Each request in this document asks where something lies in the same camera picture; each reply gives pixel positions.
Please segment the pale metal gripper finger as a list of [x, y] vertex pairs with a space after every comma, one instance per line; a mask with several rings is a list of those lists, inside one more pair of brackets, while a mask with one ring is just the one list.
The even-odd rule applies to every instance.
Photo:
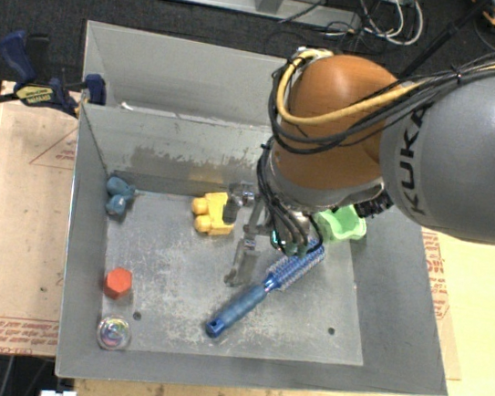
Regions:
[[245, 239], [242, 245], [242, 259], [238, 265], [236, 282], [238, 285], [248, 285], [261, 252], [257, 249], [256, 241]]
[[234, 259], [232, 260], [231, 270], [228, 275], [224, 277], [224, 283], [228, 287], [236, 287], [239, 285], [239, 273], [241, 272], [240, 267], [242, 265], [243, 254], [245, 250], [245, 238], [241, 238], [236, 246], [236, 252], [234, 253]]

